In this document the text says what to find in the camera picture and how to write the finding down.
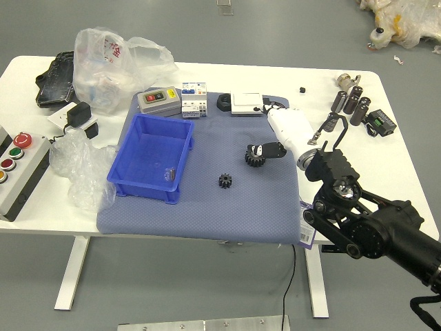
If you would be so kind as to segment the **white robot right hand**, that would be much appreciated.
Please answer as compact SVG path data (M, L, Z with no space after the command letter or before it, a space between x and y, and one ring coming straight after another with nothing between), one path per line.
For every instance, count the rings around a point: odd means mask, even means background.
M282 158L290 151L296 165L306 169L317 148L308 143L314 131L305 113L291 108L272 108L267 113L267 120L277 142L248 145L246 162L251 166L260 166L266 159Z

